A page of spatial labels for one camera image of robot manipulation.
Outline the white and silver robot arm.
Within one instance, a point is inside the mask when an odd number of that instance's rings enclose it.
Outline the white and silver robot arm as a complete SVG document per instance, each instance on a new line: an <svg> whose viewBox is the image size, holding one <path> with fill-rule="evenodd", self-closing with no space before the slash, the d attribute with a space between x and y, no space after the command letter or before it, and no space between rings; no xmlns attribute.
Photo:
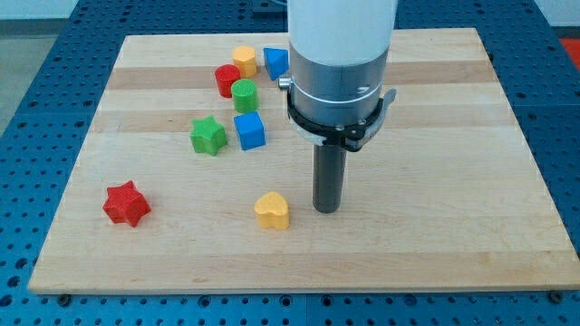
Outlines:
<svg viewBox="0 0 580 326"><path fill-rule="evenodd" d="M397 0L288 0L291 97L310 121L348 126L382 91Z"/></svg>

